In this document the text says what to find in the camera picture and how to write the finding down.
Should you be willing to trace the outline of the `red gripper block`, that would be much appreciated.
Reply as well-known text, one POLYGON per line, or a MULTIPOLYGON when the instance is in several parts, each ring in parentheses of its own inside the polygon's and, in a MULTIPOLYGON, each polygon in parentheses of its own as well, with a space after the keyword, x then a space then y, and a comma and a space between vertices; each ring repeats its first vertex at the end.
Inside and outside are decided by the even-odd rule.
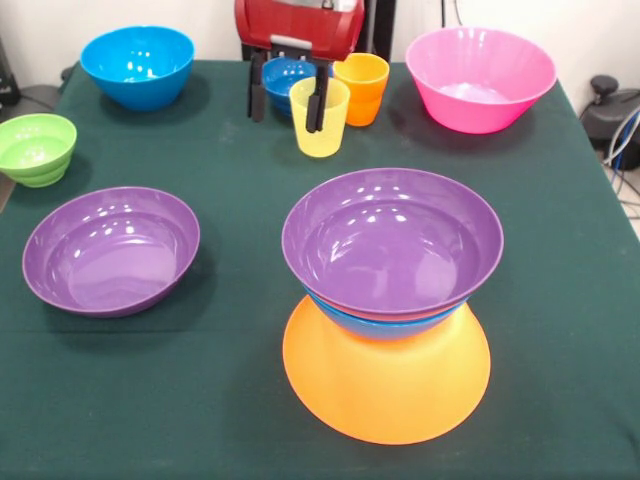
MULTIPOLYGON (((365 7, 362 1, 236 1, 234 15, 241 42, 254 47, 247 115, 261 122, 266 98, 262 83, 264 51, 289 48, 319 60, 343 60, 357 44, 365 7)), ((315 63, 315 86, 307 105, 309 133, 323 129, 330 69, 326 61, 315 63)))

